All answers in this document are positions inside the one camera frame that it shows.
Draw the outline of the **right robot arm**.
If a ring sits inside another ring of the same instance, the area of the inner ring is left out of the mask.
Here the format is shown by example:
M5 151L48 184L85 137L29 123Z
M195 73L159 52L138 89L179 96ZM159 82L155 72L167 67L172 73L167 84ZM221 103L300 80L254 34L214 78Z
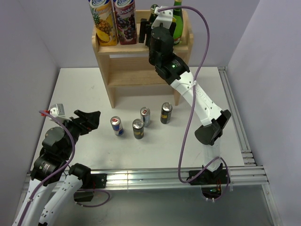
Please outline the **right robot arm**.
M224 166L220 159L220 137L231 113L217 106L205 91L198 85L187 64L173 53L173 37L175 23L169 28L161 23L154 27L143 18L140 22L139 42L149 48L149 63L155 67L156 73L173 89L175 89L190 105L200 119L201 126L195 131L196 139L204 146L204 180L215 183Z

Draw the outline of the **small round green bottle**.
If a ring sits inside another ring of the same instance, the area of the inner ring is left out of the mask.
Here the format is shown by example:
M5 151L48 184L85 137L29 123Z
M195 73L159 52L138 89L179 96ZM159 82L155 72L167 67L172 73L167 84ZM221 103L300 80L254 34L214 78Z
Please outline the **small round green bottle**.
M150 18L149 23L152 24L158 15L155 14L155 9L158 7L157 4L153 4L150 8Z

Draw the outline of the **tall green glass bottle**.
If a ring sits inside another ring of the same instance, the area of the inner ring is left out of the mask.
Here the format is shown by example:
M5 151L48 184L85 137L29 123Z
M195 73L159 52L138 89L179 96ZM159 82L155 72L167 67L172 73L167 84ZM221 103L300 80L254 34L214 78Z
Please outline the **tall green glass bottle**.
M180 43L182 32L183 32L182 9L181 8L173 9L173 16L176 22L176 28L174 31L173 39L174 39L174 45L177 45Z

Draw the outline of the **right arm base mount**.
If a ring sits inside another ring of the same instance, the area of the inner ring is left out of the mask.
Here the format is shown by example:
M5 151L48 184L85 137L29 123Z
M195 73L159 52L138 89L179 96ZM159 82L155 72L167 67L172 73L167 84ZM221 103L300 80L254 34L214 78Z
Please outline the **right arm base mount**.
M222 185L230 185L230 177L226 169L217 169L214 172L205 170L196 179L189 182L191 186L201 186L202 194L208 199L216 199L222 195Z

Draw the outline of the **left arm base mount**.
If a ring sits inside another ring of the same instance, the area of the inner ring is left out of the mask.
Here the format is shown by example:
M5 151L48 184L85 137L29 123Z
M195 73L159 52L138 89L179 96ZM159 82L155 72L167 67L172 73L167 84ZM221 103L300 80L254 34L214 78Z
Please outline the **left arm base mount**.
M86 182L81 189L104 189L106 187L107 174L91 174L88 182ZM94 197L95 191L90 192L76 192L73 195L75 202L90 202Z

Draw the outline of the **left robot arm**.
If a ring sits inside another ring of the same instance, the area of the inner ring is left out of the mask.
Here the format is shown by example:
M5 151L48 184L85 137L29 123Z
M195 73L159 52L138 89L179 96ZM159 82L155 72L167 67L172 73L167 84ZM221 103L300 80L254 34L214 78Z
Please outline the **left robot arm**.
M76 163L70 167L59 190L51 195L75 155L79 137L98 128L100 111L85 113L76 110L76 118L66 118L64 111L56 107L40 113L57 126L45 134L40 155L30 174L25 200L13 223L15 226L51 225L58 211L74 193L92 185L91 169Z

